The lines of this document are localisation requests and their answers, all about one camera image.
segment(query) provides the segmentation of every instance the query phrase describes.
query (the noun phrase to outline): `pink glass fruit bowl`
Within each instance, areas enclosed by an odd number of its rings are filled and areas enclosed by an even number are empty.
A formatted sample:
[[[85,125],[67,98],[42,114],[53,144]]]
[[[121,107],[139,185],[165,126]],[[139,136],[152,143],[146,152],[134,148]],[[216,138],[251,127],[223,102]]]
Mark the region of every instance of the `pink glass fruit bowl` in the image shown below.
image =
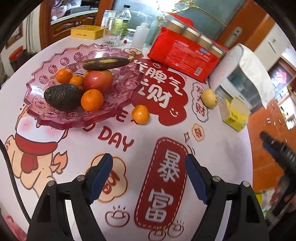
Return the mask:
[[[84,74],[86,70],[82,68],[83,61],[108,56],[128,58],[130,54],[121,49],[91,44],[66,48],[62,53],[54,54],[49,61],[42,62],[41,67],[32,73],[32,78],[27,83],[24,102],[29,106],[28,114],[36,118],[40,125],[64,130],[89,126],[122,112],[122,108],[132,102],[134,95],[141,88],[143,73],[139,71],[139,64],[132,62],[124,67],[110,70],[114,77],[113,86],[104,93],[103,108],[98,111],[87,112],[78,107],[72,112],[62,112],[48,105],[44,99],[44,91],[47,88],[59,85],[56,80],[58,70],[68,68],[73,74]]]

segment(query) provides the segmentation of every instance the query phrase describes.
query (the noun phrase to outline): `banana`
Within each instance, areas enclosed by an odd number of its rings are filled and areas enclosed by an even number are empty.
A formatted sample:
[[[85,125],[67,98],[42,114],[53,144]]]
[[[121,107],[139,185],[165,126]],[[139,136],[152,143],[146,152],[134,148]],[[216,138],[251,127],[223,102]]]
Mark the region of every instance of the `banana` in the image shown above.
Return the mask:
[[[131,60],[134,59],[134,56],[129,58],[124,57],[103,57],[103,58],[94,58],[90,60],[86,60],[83,63],[83,68],[85,70],[107,70],[107,69],[115,69],[122,66],[125,66],[130,63]]]

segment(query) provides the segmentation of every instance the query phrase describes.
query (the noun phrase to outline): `yellow box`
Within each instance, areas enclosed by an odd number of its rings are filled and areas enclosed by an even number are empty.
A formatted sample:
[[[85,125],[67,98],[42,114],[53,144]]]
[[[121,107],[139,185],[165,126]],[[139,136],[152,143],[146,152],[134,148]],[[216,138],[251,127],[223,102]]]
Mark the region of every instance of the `yellow box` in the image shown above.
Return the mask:
[[[83,39],[99,39],[104,34],[104,27],[81,25],[71,29],[71,37],[83,38]]]
[[[239,98],[233,98],[231,103],[224,99],[219,102],[219,108],[222,120],[236,131],[247,125],[251,112]]]

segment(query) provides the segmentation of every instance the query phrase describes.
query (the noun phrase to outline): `red scarf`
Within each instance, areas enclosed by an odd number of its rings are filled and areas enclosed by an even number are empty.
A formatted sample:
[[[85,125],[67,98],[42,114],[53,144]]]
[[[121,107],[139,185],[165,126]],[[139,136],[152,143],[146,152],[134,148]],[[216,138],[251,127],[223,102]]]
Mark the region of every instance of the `red scarf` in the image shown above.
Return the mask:
[[[19,150],[24,153],[20,165],[22,171],[27,174],[38,169],[37,156],[53,153],[57,148],[56,142],[34,142],[17,133],[15,134],[15,143]]]

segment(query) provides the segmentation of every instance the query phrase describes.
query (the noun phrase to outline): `red apple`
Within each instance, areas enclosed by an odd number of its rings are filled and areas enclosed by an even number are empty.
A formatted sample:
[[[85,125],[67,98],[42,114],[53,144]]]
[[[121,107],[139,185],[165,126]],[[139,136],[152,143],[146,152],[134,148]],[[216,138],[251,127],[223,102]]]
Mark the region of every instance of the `red apple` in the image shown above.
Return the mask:
[[[97,89],[101,92],[112,87],[113,75],[109,70],[104,71],[90,71],[84,79],[83,88],[85,90]]]

